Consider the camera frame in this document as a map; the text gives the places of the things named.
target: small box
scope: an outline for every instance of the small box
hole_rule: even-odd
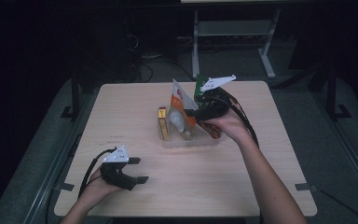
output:
[[[158,124],[162,139],[164,141],[170,140],[170,135],[168,133],[168,124],[167,124],[167,108],[165,106],[161,106],[158,109]]]

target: clear plastic box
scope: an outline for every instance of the clear plastic box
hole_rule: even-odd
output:
[[[190,140],[185,140],[185,138],[179,133],[179,131],[176,130],[173,124],[170,123],[170,119],[166,118],[166,120],[170,139],[165,141],[162,139],[161,129],[157,120],[158,138],[164,147],[216,146],[224,137],[224,135],[222,134],[220,138],[213,139],[205,130],[203,130],[199,125],[196,124],[196,126],[191,132],[192,138]]]

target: floor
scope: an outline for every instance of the floor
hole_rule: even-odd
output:
[[[200,72],[210,77],[235,74],[238,80],[264,80],[270,87],[284,82],[299,71],[288,70],[296,45],[294,40],[276,41],[268,54],[277,77],[266,77],[258,57],[259,44],[241,49],[224,49],[214,53],[202,52]],[[142,78],[149,82],[191,81],[191,53],[180,53],[177,61],[158,57],[143,61]],[[318,207],[309,223],[358,223],[358,173],[353,155],[358,157],[358,103],[351,87],[337,81],[337,105],[345,105],[350,119],[332,121],[325,112],[326,87],[320,92],[307,88],[312,76],[300,79],[285,89],[271,93],[281,114],[286,131],[303,173],[315,190],[312,192]],[[70,166],[76,143],[87,125],[88,116],[98,96],[93,92],[80,93],[80,113],[75,120],[61,118],[62,111],[71,105],[70,80],[58,91],[48,113],[29,145],[20,166],[0,201],[0,223],[58,223],[53,213],[59,189]],[[237,219],[128,219],[88,217],[86,223],[258,223],[258,217]]]

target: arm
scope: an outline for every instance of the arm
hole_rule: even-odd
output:
[[[238,144],[266,223],[307,223],[295,199],[269,165],[240,117],[229,109],[225,116],[206,122],[221,128]]]
[[[119,187],[106,184],[101,179],[100,168],[91,175],[88,185],[71,210],[69,210],[66,217],[63,218],[61,224],[83,223],[87,214],[94,206],[103,201],[111,193],[121,190]]]

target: human hand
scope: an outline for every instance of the human hand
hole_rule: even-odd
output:
[[[107,184],[101,178],[100,166],[89,178],[89,183],[77,201],[81,203],[86,209],[91,210],[91,208],[99,204],[111,193],[121,189],[122,188]]]
[[[223,133],[232,138],[235,142],[242,139],[245,134],[249,134],[241,118],[231,108],[222,117],[208,119],[204,122],[219,127]]]

